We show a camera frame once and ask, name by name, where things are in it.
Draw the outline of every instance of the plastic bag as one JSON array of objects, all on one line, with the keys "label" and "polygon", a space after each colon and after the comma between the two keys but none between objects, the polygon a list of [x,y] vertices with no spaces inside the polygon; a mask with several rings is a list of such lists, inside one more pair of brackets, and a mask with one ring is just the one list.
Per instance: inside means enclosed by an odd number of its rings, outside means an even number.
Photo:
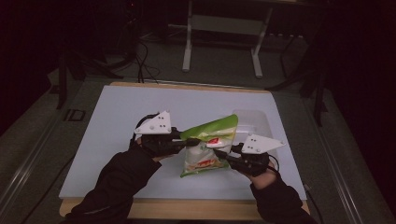
[{"label": "plastic bag", "polygon": [[213,148],[229,153],[233,145],[237,124],[238,117],[231,115],[224,119],[217,119],[190,128],[181,133],[180,138],[182,140],[197,138],[201,142],[198,146],[186,147],[186,159],[180,177],[229,167],[226,160],[219,159],[216,156]]}]

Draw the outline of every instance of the black sleeve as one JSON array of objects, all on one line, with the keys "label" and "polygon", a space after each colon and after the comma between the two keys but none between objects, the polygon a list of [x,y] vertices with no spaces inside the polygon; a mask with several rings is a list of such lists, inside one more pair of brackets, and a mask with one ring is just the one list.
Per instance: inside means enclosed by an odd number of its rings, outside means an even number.
[{"label": "black sleeve", "polygon": [[116,154],[99,174],[95,188],[62,223],[124,223],[134,195],[161,167],[143,150],[134,145],[131,150]]},{"label": "black sleeve", "polygon": [[280,176],[265,189],[250,185],[260,216],[269,222],[282,224],[317,224],[302,208],[297,191],[285,184]]}]

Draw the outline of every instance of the dark background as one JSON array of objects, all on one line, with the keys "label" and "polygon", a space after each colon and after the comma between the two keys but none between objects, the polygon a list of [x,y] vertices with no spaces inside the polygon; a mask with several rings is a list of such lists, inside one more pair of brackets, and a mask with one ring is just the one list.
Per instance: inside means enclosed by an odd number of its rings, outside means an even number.
[{"label": "dark background", "polygon": [[[61,43],[100,58],[102,46],[119,47],[111,34],[129,20],[124,11],[128,4],[121,0],[19,0],[1,4],[0,134],[50,88],[47,74],[58,67]],[[396,3],[349,0],[338,5],[316,40],[322,58],[328,59],[326,87],[396,216],[396,146],[392,141],[396,133]],[[145,14],[137,18],[159,36],[164,34],[166,23],[186,22],[187,1],[146,0],[141,7]],[[101,15],[111,19],[101,20]],[[302,31],[302,21],[295,20],[298,13],[283,9],[275,17],[273,21],[278,23],[271,23],[271,32]]]}]

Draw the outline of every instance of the white surface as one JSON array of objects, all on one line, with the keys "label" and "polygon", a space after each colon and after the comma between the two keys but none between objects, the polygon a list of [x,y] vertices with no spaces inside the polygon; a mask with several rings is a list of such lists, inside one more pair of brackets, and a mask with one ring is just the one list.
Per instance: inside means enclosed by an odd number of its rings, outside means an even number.
[{"label": "white surface", "polygon": [[[114,154],[127,150],[135,125],[147,114],[169,110],[172,126],[184,131],[226,117],[235,109],[259,110],[267,117],[265,122],[270,130],[266,131],[262,127],[260,132],[268,132],[286,144],[273,150],[280,163],[280,173],[284,181],[293,186],[300,198],[305,200],[304,188],[272,94],[114,86],[105,86],[102,91],[77,156],[64,181],[60,198],[84,197],[93,189],[102,168]],[[248,179],[232,169],[218,169],[180,178],[185,159],[184,150],[174,157],[162,160],[163,167],[135,197],[254,199]]]}]

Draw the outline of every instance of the table leg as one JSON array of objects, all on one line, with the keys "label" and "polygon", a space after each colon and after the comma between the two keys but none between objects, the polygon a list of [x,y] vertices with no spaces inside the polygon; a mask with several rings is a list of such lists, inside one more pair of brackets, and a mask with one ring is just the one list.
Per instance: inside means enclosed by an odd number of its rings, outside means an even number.
[{"label": "table leg", "polygon": [[265,21],[262,23],[262,28],[259,33],[259,40],[257,41],[256,47],[251,50],[251,58],[253,60],[254,73],[257,78],[262,78],[262,67],[260,66],[259,52],[262,47],[262,41],[265,37],[265,32],[268,27],[268,23],[270,21],[273,9],[268,8],[267,15],[265,17]]},{"label": "table leg", "polygon": [[187,42],[186,49],[184,50],[184,59],[183,59],[183,72],[190,71],[190,62],[191,62],[191,18],[192,18],[192,0],[189,1],[189,17],[187,18]]}]

